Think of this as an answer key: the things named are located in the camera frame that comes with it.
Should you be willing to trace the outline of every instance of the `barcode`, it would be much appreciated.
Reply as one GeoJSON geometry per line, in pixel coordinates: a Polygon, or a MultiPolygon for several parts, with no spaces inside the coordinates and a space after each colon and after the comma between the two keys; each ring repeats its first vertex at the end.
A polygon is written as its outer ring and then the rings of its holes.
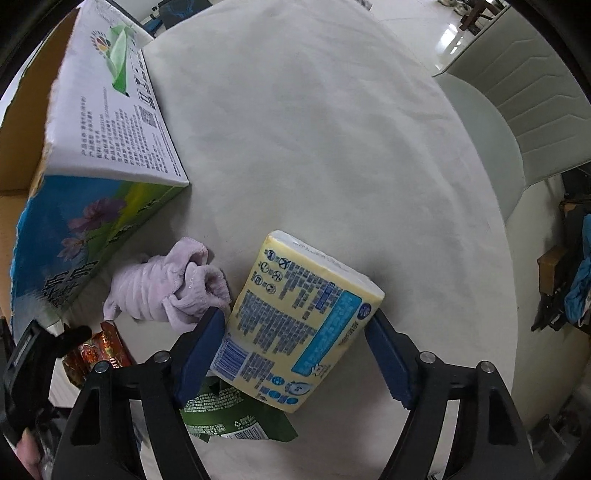
{"type": "Polygon", "coordinates": [[[144,121],[144,123],[156,128],[156,119],[154,118],[154,114],[152,112],[148,112],[145,108],[141,106],[139,106],[139,112],[142,116],[142,120],[144,121]]]}
{"type": "Polygon", "coordinates": [[[247,429],[238,430],[233,433],[223,433],[220,437],[227,439],[239,439],[239,440],[268,440],[269,437],[262,429],[261,425],[257,422],[247,429]]]}
{"type": "Polygon", "coordinates": [[[247,356],[248,352],[244,348],[239,347],[230,338],[226,338],[213,361],[213,369],[233,381],[247,356]]]}

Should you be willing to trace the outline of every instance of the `pink towel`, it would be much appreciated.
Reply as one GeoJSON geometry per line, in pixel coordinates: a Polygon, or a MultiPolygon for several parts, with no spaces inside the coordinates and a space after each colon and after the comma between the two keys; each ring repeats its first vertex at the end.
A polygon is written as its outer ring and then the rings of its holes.
{"type": "Polygon", "coordinates": [[[207,265],[207,248],[193,238],[181,238],[162,257],[122,266],[113,276],[105,301],[105,320],[119,311],[133,318],[170,322],[178,333],[195,328],[209,307],[227,315],[230,294],[221,270],[207,265]]]}

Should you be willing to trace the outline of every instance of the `printed box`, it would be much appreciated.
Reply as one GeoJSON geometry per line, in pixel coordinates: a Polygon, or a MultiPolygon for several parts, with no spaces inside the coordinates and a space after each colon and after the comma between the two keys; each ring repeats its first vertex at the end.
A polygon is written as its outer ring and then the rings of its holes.
{"type": "Polygon", "coordinates": [[[111,4],[87,0],[20,80],[0,128],[0,308],[17,339],[33,318],[57,321],[189,183],[144,63],[151,40],[111,4]]]}

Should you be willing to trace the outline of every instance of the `qr code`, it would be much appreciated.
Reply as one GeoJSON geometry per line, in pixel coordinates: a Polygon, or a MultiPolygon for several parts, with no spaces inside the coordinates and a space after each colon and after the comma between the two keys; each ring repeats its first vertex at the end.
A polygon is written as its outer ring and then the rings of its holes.
{"type": "Polygon", "coordinates": [[[142,116],[142,120],[144,123],[156,128],[156,119],[154,118],[154,114],[152,112],[148,112],[142,106],[139,106],[139,112],[142,116]]]}

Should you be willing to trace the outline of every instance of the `screw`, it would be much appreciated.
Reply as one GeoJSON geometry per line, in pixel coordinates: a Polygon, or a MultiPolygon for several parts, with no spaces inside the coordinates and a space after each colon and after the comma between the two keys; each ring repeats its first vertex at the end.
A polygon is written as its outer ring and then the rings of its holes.
{"type": "Polygon", "coordinates": [[[426,364],[433,364],[437,360],[437,357],[432,352],[421,352],[418,357],[421,359],[421,362],[426,364]]]}
{"type": "Polygon", "coordinates": [[[482,368],[488,374],[491,374],[495,371],[495,366],[487,360],[484,360],[480,364],[480,368],[482,368]]]}
{"type": "Polygon", "coordinates": [[[170,353],[168,353],[166,350],[160,350],[159,352],[156,352],[154,354],[154,361],[157,364],[163,364],[168,362],[168,359],[170,358],[170,353]]]}
{"type": "Polygon", "coordinates": [[[103,360],[101,362],[98,362],[95,365],[95,372],[98,374],[103,374],[109,369],[110,365],[111,364],[107,360],[103,360]]]}

